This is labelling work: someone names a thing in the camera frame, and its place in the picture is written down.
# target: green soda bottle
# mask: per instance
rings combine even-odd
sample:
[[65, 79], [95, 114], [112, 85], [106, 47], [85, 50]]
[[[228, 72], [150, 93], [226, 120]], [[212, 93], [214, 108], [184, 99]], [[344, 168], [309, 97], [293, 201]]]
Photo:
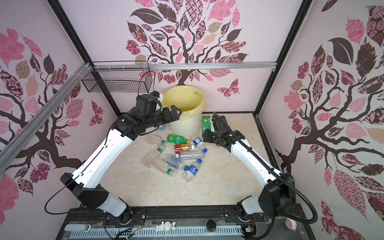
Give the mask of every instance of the green soda bottle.
[[189, 139], [186, 139], [185, 137], [169, 134], [167, 137], [168, 142], [172, 142], [175, 144], [189, 144]]

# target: floor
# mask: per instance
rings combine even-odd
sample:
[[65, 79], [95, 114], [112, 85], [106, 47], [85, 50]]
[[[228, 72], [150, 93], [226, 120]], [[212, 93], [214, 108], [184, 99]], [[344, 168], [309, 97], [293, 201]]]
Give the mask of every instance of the floor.
[[[255, 120], [251, 113], [223, 114], [232, 130], [239, 130], [253, 149], [268, 160]], [[153, 135], [166, 139], [170, 126]], [[260, 194], [262, 188], [248, 168], [224, 148], [208, 146], [196, 177], [186, 182], [183, 171], [174, 178], [154, 168], [147, 168], [142, 159], [152, 149], [139, 136], [112, 163], [100, 184], [130, 206], [167, 205], [229, 205], [249, 195]], [[164, 153], [174, 154], [171, 144]]]

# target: wall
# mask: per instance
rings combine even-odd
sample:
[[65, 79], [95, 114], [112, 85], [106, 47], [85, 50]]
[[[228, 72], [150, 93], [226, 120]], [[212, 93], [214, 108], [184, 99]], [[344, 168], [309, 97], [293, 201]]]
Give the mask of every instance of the wall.
[[[3, 1], [0, 20], [2, 149], [83, 61], [44, 0]], [[67, 96], [0, 175], [1, 239], [56, 237], [65, 215], [47, 214], [45, 202], [62, 188], [61, 175], [96, 149], [114, 119], [104, 96], [88, 93], [82, 83]], [[78, 204], [65, 189], [48, 210], [65, 212]]]
[[316, 239], [382, 239], [383, 15], [378, 0], [315, 1], [260, 114]]
[[[276, 61], [301, 4], [300, 0], [90, 2], [61, 4], [91, 59], [151, 64]], [[177, 84], [195, 86], [208, 97], [207, 111], [254, 111], [270, 69], [159, 74], [157, 91], [164, 93]], [[136, 97], [112, 96], [121, 111], [133, 107], [129, 102]]]

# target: trash can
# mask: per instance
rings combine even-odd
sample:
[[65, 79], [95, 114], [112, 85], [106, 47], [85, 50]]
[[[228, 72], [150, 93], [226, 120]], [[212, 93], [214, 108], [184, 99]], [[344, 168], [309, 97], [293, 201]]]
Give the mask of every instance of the trash can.
[[173, 134], [185, 138], [193, 133], [198, 134], [201, 130], [201, 113], [205, 110], [204, 94], [191, 86], [177, 86], [163, 95], [163, 108], [171, 105], [183, 111], [178, 121], [169, 124]]

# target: wire basket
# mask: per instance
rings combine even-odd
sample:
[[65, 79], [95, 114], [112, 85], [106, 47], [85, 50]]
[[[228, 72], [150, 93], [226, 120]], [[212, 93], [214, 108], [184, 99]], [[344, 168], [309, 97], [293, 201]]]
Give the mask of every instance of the wire basket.
[[147, 61], [124, 61], [142, 62], [142, 65], [135, 65], [134, 68], [120, 66], [99, 66], [94, 67], [83, 79], [83, 84], [89, 93], [102, 92], [97, 80], [102, 80], [110, 93], [149, 93], [152, 84], [152, 74], [149, 73]]

